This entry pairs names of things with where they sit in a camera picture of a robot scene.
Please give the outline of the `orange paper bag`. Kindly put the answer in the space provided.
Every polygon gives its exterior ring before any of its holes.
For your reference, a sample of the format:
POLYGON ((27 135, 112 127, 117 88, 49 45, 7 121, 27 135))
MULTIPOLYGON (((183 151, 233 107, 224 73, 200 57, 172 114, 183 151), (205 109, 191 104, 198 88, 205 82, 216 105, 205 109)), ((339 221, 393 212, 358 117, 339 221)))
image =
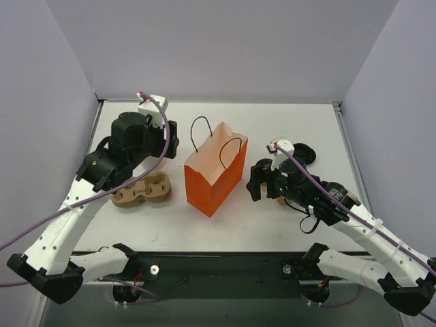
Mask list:
POLYGON ((243 177, 249 139, 221 122, 197 145, 190 129, 194 152, 184 164, 186 199, 212 217, 243 177))

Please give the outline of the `brown pulp cup carrier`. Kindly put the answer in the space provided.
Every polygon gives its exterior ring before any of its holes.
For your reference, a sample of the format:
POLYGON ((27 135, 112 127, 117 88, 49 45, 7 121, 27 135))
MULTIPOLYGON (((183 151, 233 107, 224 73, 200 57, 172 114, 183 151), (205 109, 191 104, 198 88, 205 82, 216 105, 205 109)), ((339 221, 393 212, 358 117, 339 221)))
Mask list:
POLYGON ((142 202, 160 203, 165 202, 171 194, 169 176, 163 172, 152 172, 118 190, 112 196, 112 203, 119 208, 133 208, 142 202))

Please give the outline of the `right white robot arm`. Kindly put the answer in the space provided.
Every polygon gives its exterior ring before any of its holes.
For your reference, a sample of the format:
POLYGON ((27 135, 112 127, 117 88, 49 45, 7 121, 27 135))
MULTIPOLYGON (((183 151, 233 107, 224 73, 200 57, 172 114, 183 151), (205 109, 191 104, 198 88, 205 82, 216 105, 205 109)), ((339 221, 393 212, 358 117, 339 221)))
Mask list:
POLYGON ((265 184, 268 198, 282 197, 303 207, 317 223, 348 236, 373 257, 363 260, 314 243, 303 257, 304 274, 353 281, 381 294, 405 315, 421 314, 435 295, 435 260, 405 245, 341 184, 303 172, 304 163, 295 166, 286 159, 276 168, 272 163, 261 159, 250 168, 247 190, 254 201, 260 200, 265 184))

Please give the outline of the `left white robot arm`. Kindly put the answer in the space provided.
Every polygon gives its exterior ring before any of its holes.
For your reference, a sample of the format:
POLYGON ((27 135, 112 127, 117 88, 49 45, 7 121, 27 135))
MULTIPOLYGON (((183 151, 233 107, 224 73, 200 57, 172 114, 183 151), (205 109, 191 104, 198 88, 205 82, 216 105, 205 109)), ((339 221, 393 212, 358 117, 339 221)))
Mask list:
POLYGON ((133 279, 138 254, 122 243, 87 255, 72 252, 116 187, 147 157, 175 158, 178 144, 175 121, 157 121, 138 112, 120 114, 111 134, 84 158, 61 214, 24 253, 11 255, 7 266, 57 304, 70 300, 83 284, 107 275, 133 279))

